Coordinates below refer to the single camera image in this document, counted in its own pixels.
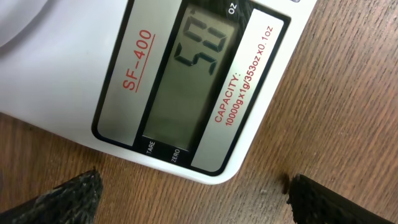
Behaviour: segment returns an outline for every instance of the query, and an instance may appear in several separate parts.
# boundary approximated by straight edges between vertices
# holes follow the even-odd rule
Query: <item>digital kitchen scale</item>
[[[0,47],[0,109],[123,159],[224,182],[315,3],[49,1]]]

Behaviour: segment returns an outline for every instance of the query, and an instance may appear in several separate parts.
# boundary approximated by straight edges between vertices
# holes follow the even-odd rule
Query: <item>wooden table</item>
[[[393,0],[318,0],[241,170],[220,185],[2,114],[0,212],[95,166],[96,223],[293,223],[280,176],[298,172],[398,222],[397,16]]]

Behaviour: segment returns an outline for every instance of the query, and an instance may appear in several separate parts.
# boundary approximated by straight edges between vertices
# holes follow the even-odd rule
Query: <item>digital number reading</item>
[[[214,44],[214,43],[210,42],[209,40],[202,40],[202,38],[198,34],[194,34],[192,31],[190,31],[191,26],[196,26],[197,28],[199,28],[201,30],[204,30],[207,28],[207,24],[196,19],[193,16],[189,16],[188,19],[185,21],[185,25],[183,28],[184,36],[194,40],[195,42],[198,42],[198,43],[202,42],[202,44],[205,47],[208,47],[209,49],[214,50],[217,53],[221,52],[224,49],[224,45],[226,42],[226,35],[224,33],[220,32],[219,30],[217,30],[213,27],[207,28],[207,32],[209,34],[217,37],[220,40],[220,42],[218,44]],[[217,60],[215,58],[213,58],[212,56],[210,56],[204,52],[199,52],[199,53],[195,54],[192,59],[188,59],[188,58],[185,58],[180,55],[181,51],[182,51],[182,44],[181,44],[181,42],[179,42],[177,45],[177,49],[175,50],[175,53],[174,53],[175,60],[183,63],[184,65],[192,66],[192,65],[196,65],[198,63],[199,58],[201,58],[210,63],[209,74],[212,75],[214,73],[214,70],[217,65]]]

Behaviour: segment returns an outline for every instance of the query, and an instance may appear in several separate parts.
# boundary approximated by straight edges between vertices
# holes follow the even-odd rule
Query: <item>black object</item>
[[[291,182],[288,204],[298,224],[391,224],[304,175]]]
[[[100,174],[90,170],[0,214],[0,224],[92,224],[102,189]]]

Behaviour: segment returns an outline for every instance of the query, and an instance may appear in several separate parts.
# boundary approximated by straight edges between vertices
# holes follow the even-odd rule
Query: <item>lcd display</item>
[[[237,25],[188,5],[157,90],[144,136],[189,150],[218,96]]]

